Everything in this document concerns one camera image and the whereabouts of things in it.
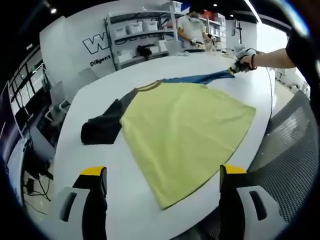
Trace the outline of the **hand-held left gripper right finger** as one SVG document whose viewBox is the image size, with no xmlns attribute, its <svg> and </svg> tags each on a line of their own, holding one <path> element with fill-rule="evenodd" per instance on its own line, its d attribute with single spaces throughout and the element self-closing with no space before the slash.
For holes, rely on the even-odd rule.
<svg viewBox="0 0 320 240">
<path fill-rule="evenodd" d="M 219 238 L 274 240 L 287 225 L 275 199 L 241 167 L 222 164 L 219 172 Z"/>
</svg>

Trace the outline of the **person's right hand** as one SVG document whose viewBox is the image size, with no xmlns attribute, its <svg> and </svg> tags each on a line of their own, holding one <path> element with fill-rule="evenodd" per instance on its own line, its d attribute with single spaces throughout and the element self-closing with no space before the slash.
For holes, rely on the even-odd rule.
<svg viewBox="0 0 320 240">
<path fill-rule="evenodd" d="M 255 65 L 256 55 L 257 54 L 245 55 L 239 59 L 241 72 L 249 72 L 257 69 L 257 66 Z"/>
</svg>

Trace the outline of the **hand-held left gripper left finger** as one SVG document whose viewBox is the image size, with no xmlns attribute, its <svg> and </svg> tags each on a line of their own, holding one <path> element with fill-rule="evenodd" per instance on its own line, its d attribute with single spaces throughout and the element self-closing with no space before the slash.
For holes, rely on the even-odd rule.
<svg viewBox="0 0 320 240">
<path fill-rule="evenodd" d="M 73 186 L 64 187 L 51 207 L 52 240 L 105 240 L 107 168 L 83 170 Z"/>
</svg>

